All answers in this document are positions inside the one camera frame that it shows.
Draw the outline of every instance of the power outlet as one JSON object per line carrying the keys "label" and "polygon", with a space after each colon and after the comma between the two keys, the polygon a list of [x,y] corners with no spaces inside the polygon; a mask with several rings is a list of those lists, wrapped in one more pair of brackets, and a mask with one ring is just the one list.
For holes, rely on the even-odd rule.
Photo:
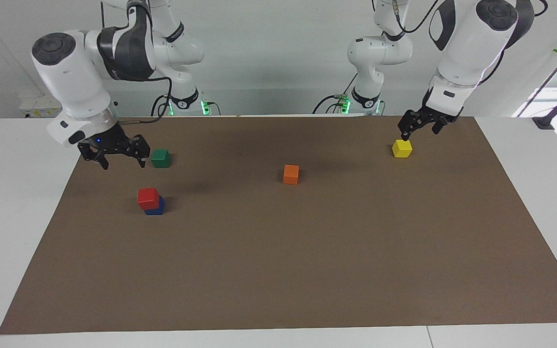
{"label": "power outlet", "polygon": [[19,109],[24,118],[53,118],[62,111],[61,103],[50,96],[23,99]]}

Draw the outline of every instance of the orange cube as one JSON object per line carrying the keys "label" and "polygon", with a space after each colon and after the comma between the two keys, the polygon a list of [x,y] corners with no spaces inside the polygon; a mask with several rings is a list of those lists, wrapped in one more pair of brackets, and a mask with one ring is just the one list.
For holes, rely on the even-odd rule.
{"label": "orange cube", "polygon": [[300,174],[300,166],[298,165],[285,165],[283,172],[283,184],[285,185],[298,185],[298,176]]}

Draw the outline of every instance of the green indicator light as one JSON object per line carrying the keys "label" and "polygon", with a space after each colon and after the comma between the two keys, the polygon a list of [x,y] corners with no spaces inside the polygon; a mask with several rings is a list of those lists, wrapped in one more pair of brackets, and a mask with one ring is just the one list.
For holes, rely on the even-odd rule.
{"label": "green indicator light", "polygon": [[349,99],[346,99],[341,108],[341,113],[343,114],[350,113],[351,106],[352,106],[352,102]]}
{"label": "green indicator light", "polygon": [[201,110],[203,110],[204,116],[210,115],[212,113],[212,110],[205,101],[201,101]]}

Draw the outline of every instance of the cable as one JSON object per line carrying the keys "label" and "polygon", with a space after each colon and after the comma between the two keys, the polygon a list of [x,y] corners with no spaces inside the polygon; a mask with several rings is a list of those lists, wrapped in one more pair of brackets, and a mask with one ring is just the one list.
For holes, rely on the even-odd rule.
{"label": "cable", "polygon": [[332,108],[332,106],[334,106],[334,110],[336,110],[336,109],[337,109],[337,106],[343,106],[343,105],[340,104],[340,103],[332,104],[331,106],[328,106],[328,108],[326,109],[325,113],[330,113],[330,108]]}
{"label": "cable", "polygon": [[214,101],[208,101],[207,105],[216,105],[216,108],[219,109],[219,116],[223,116],[223,114],[220,112],[220,106],[219,104],[215,103]]}
{"label": "cable", "polygon": [[545,110],[541,110],[541,111],[539,111],[539,112],[535,112],[535,113],[533,113],[532,115],[530,115],[530,116],[528,116],[528,117],[533,117],[533,116],[536,115],[537,113],[548,112],[548,111],[550,111],[550,110],[553,110],[553,108],[548,108],[548,109],[545,109]]}
{"label": "cable", "polygon": [[337,99],[336,95],[329,95],[327,97],[325,97],[324,99],[322,99],[317,106],[315,106],[315,108],[313,109],[313,114],[317,112],[317,110],[319,109],[319,106],[321,106],[325,101],[329,101],[330,99]]}
{"label": "cable", "polygon": [[484,84],[485,82],[487,82],[487,80],[491,79],[493,74],[496,73],[496,71],[500,67],[500,63],[502,63],[502,59],[504,59],[504,50],[502,50],[502,52],[500,53],[500,57],[498,58],[498,62],[496,63],[496,66],[493,67],[493,70],[489,73],[489,75],[487,75],[486,78],[484,78],[481,82],[478,82],[478,86]]}
{"label": "cable", "polygon": [[[154,104],[152,105],[152,113],[150,113],[150,117],[154,116],[154,113],[156,112],[156,106],[158,106],[158,117],[155,119],[152,119],[151,121],[124,121],[124,122],[120,122],[120,125],[125,126],[125,125],[148,125],[150,123],[156,123],[158,121],[161,121],[162,117],[164,116],[164,114],[166,113],[166,110],[168,110],[168,108],[171,106],[170,101],[171,98],[173,97],[171,95],[172,90],[173,90],[173,80],[170,77],[157,77],[156,79],[147,79],[146,81],[169,81],[169,91],[167,94],[163,94],[159,97],[156,98],[156,100],[154,101]],[[161,99],[166,99],[166,101],[162,104],[159,105],[159,101],[161,101]]]}
{"label": "cable", "polygon": [[420,27],[423,26],[425,20],[427,20],[427,17],[429,17],[429,15],[433,11],[433,9],[435,9],[435,6],[438,4],[439,1],[440,0],[435,0],[433,5],[431,5],[431,7],[429,8],[429,11],[427,11],[427,14],[423,17],[423,19],[420,21],[420,23],[418,24],[418,26],[416,26],[415,29],[408,30],[408,29],[404,28],[403,24],[401,24],[401,18],[398,15],[398,3],[396,2],[396,0],[393,0],[393,9],[395,11],[395,18],[396,18],[396,23],[398,24],[398,27],[401,28],[401,30],[406,34],[411,34],[411,33],[416,32],[418,29],[420,29]]}
{"label": "cable", "polygon": [[104,2],[100,1],[100,18],[102,18],[102,29],[104,29]]}
{"label": "cable", "polygon": [[[347,88],[345,89],[345,91],[343,91],[343,94],[347,94],[347,91],[350,89],[350,87],[352,86],[352,84],[354,83],[354,81],[356,81],[356,77],[358,77],[358,73],[356,73],[356,75],[354,75],[353,79],[350,81],[350,84],[347,85]],[[334,107],[334,110],[332,110],[332,113],[337,112],[337,107]]]}
{"label": "cable", "polygon": [[546,13],[547,10],[549,9],[549,4],[547,3],[547,0],[539,0],[539,1],[543,3],[544,8],[543,11],[535,14],[534,17],[539,17],[540,15]]}
{"label": "cable", "polygon": [[386,111],[386,102],[380,101],[380,103],[384,103],[384,108],[382,108],[382,112],[380,113],[380,116],[384,116],[384,112]]}

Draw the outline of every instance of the blue cube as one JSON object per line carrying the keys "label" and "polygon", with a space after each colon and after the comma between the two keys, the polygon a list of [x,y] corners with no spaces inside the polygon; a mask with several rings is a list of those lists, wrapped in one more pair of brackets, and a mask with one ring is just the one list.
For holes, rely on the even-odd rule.
{"label": "blue cube", "polygon": [[162,196],[159,196],[159,197],[160,197],[160,200],[159,200],[160,205],[159,205],[158,209],[152,209],[152,210],[149,210],[149,211],[145,211],[146,215],[156,216],[156,215],[164,214],[164,200],[163,200]]}

